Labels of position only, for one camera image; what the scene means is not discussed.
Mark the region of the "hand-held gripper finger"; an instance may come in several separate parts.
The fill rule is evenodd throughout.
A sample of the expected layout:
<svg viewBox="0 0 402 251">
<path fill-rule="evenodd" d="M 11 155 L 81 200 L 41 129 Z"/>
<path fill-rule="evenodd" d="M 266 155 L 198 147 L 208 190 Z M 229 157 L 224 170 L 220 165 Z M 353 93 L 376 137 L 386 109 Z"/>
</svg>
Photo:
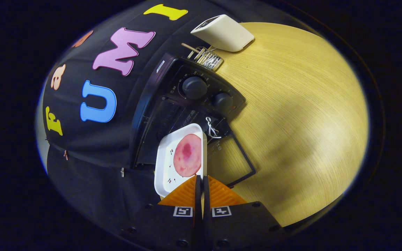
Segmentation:
<svg viewBox="0 0 402 251">
<path fill-rule="evenodd" d="M 121 225 L 121 238 L 146 251 L 201 248 L 201 177 L 195 175 Z"/>
<path fill-rule="evenodd" d="M 269 251 L 285 230 L 260 201 L 247 202 L 220 181 L 203 178 L 203 230 L 210 251 Z"/>
</svg>

